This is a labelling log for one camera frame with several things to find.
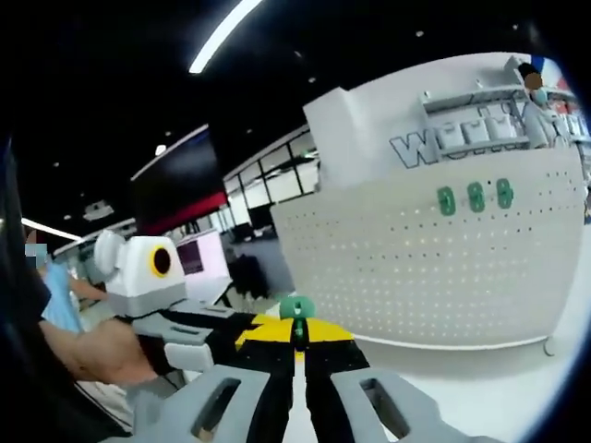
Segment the person's left hand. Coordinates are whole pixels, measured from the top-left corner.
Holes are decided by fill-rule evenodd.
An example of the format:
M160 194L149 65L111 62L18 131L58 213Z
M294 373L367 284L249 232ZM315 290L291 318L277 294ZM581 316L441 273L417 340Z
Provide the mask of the person's left hand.
M105 320L84 340L85 366L99 381L129 385L157 377L135 331L123 321Z

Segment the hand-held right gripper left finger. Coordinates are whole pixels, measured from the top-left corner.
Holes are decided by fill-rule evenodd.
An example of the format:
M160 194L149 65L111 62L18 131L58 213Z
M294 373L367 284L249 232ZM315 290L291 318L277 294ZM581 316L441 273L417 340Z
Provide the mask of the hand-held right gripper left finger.
M256 316L260 326L235 341L230 365L193 371L177 391L169 380L143 385L136 442L200 442L211 428L214 442L280 442L293 404L295 352L291 324Z

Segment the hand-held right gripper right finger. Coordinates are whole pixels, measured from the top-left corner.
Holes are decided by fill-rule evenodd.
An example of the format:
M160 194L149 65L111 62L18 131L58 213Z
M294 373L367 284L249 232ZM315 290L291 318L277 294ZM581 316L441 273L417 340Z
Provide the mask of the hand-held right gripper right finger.
M437 402L374 367L346 330L309 319L306 405L318 442L492 442L446 423Z

